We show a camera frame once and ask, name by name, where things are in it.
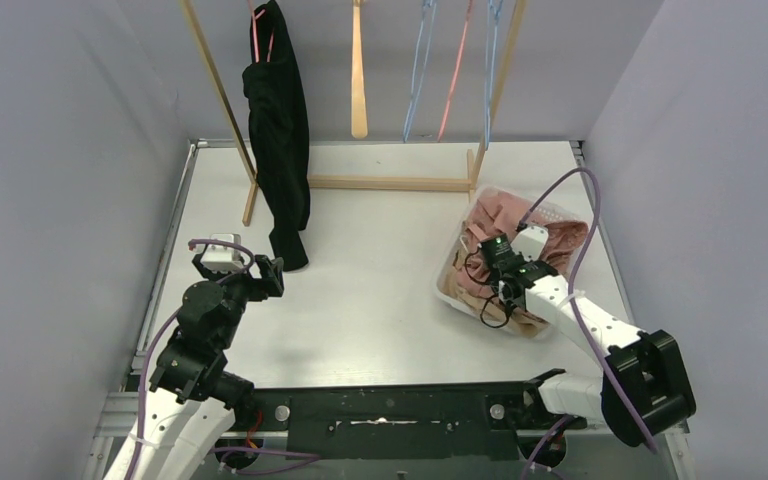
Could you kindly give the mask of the wooden hanger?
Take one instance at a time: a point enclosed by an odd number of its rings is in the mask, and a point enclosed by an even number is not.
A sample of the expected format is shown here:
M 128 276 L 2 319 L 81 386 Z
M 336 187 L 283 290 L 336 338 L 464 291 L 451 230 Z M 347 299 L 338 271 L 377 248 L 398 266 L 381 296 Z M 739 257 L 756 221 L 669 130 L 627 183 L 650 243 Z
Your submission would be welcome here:
M 352 50 L 350 85 L 350 132 L 355 139 L 368 136 L 368 116 L 363 63 L 361 0 L 352 1 Z

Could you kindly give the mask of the beige shorts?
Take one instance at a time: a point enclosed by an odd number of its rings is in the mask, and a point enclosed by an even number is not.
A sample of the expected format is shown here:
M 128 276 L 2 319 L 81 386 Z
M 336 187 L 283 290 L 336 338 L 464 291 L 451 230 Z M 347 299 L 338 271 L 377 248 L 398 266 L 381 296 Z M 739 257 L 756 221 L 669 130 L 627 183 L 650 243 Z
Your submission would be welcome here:
M 506 316 L 500 303 L 493 299 L 486 304 L 488 293 L 478 296 L 470 294 L 457 283 L 457 269 L 445 266 L 436 281 L 435 295 L 439 300 L 455 310 L 484 322 L 497 330 L 525 338 L 540 338 L 548 335 L 549 324 L 539 317 L 516 309 L 508 323 L 503 325 Z

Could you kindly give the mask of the light blue wire hanger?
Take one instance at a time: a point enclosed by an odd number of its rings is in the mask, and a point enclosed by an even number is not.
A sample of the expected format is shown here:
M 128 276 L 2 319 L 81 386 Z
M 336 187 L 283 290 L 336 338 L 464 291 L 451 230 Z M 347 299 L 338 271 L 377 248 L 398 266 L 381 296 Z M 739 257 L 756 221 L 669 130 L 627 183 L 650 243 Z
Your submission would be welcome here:
M 483 105 L 483 140 L 484 148 L 489 146 L 492 134 L 492 101 L 495 86 L 496 56 L 498 36 L 504 0 L 486 1 L 486 30 L 484 49 L 484 105 Z

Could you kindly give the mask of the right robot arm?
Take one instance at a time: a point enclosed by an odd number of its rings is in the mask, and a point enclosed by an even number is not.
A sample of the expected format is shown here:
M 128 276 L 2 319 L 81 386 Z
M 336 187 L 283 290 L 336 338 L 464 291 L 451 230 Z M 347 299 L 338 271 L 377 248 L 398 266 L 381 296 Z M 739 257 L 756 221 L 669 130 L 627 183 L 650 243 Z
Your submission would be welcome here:
M 531 313 L 588 353 L 600 377 L 555 369 L 532 380 L 522 400 L 524 417 L 538 427 L 560 415 L 606 425 L 632 447 L 692 417 L 694 393 L 677 340 L 664 330 L 648 333 L 573 290 L 567 278 L 539 259 L 516 251 L 507 236 L 478 249 L 502 305 Z

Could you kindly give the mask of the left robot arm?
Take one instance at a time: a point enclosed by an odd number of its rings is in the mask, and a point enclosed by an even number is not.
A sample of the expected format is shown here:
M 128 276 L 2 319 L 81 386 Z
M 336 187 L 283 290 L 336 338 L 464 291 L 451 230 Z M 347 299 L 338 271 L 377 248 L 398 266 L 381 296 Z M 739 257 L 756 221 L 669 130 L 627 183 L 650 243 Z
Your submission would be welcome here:
M 138 386 L 137 418 L 108 479 L 189 479 L 220 436 L 257 416 L 254 385 L 227 371 L 230 348 L 250 302 L 284 292 L 282 258 L 257 255 L 259 274 L 212 271 L 184 292 L 175 328 Z

